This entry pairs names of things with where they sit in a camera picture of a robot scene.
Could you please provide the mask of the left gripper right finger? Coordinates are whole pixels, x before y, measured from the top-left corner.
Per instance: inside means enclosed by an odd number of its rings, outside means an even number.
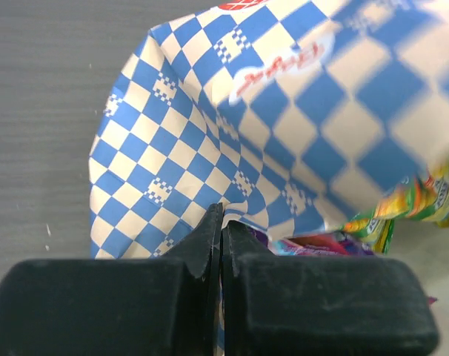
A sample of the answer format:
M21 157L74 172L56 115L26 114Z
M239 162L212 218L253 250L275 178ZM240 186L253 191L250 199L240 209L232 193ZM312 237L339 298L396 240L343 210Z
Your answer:
M226 355L429 355L439 344L398 260L277 256L239 222L222 241Z

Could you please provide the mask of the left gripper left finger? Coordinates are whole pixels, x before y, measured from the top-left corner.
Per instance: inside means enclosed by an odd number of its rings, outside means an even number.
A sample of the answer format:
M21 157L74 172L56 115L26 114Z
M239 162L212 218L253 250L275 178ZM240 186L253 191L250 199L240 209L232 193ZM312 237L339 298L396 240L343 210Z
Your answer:
M0 282L0 355L215 355L223 207L160 257L25 260Z

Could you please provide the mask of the green Fox's candy packet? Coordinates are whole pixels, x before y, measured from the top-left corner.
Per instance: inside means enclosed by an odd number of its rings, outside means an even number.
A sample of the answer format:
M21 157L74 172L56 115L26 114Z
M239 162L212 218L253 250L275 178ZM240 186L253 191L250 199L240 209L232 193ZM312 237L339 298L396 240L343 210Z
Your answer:
M404 179L375 208L357 214L341 230L367 245L371 251L386 254L397 219L449 228L448 162L414 178Z

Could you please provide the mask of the blue checkered paper bag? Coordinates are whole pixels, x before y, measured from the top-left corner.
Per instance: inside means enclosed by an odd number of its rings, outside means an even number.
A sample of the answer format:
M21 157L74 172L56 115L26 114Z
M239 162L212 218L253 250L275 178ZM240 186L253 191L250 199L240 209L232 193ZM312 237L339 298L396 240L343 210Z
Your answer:
M231 1L151 28L88 159L94 260L160 257L223 207L222 233L341 231L449 163L449 1Z

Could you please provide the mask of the purple snack packet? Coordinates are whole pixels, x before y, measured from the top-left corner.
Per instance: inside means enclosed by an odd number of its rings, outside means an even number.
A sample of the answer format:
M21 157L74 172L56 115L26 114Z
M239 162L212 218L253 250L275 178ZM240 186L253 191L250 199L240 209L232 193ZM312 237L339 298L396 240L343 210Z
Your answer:
M263 232L249 226L247 229L261 244L278 256L375 257L388 251L393 236L393 222L385 225L375 246L369 246L353 235L341 231L271 242Z

